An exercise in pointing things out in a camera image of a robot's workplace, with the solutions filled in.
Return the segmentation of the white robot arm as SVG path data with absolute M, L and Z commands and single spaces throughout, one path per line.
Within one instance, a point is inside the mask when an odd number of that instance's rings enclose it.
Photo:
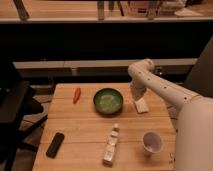
M 128 66 L 133 99 L 150 89 L 177 110 L 174 171 L 213 171 L 213 98 L 156 76 L 154 67 L 151 59 Z

